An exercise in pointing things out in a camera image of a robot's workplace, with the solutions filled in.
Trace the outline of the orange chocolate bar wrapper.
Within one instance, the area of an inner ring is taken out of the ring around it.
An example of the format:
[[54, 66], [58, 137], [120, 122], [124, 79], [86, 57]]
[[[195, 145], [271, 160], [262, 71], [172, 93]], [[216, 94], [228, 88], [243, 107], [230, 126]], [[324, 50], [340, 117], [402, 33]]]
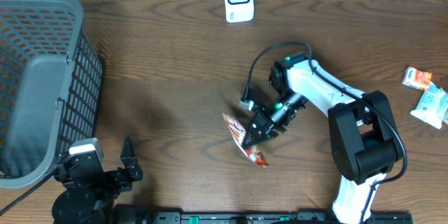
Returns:
[[244, 148], [242, 146], [244, 137], [246, 136], [246, 129], [238, 121], [238, 119], [233, 115], [229, 115], [226, 113], [223, 114], [223, 119], [225, 121], [225, 124], [227, 125], [227, 128], [231, 133], [232, 139], [239, 147], [239, 149], [242, 151], [242, 153], [245, 154], [245, 156], [254, 164], [256, 164], [258, 167], [267, 168], [269, 164], [267, 163], [265, 156], [263, 155], [263, 152], [260, 151], [258, 147], [251, 146], [248, 148]]

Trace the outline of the small orange snack packet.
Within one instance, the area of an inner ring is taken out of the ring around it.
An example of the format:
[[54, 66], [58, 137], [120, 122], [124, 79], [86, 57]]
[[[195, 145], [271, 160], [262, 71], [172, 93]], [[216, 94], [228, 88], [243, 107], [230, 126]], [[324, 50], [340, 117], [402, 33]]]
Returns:
[[420, 71], [409, 66], [404, 72], [402, 84], [418, 90], [428, 90], [431, 86], [432, 75], [430, 72]]

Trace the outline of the mint green tissue pack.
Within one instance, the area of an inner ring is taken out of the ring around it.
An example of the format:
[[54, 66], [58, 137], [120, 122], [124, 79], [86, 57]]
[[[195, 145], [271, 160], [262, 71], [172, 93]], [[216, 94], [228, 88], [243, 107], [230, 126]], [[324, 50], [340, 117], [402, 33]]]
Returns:
[[440, 130], [446, 112], [447, 92], [430, 82], [430, 87], [423, 92], [416, 108], [410, 111], [410, 114]]

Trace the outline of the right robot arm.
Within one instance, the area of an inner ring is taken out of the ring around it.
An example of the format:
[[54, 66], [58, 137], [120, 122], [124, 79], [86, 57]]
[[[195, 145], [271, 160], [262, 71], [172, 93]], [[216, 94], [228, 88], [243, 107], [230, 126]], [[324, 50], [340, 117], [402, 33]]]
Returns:
[[341, 177], [331, 211], [340, 223], [372, 220], [370, 207], [379, 185], [394, 164], [407, 161], [391, 107], [380, 91], [366, 93], [352, 88], [322, 69], [308, 52], [299, 52], [275, 62], [269, 83], [279, 97], [269, 107], [243, 97], [241, 105], [254, 111], [239, 138], [249, 151], [285, 132], [298, 110], [307, 102], [328, 119], [332, 158]]

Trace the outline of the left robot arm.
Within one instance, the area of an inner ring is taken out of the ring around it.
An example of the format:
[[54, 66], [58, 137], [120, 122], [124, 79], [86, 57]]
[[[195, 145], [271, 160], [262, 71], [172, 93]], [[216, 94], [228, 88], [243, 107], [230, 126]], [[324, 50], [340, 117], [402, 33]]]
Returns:
[[143, 179], [143, 171], [126, 137], [120, 160], [122, 167], [104, 171], [104, 154], [96, 138], [77, 141], [69, 156], [58, 165], [55, 179], [66, 190], [55, 200], [52, 217], [55, 223], [111, 223], [115, 200], [132, 190]]

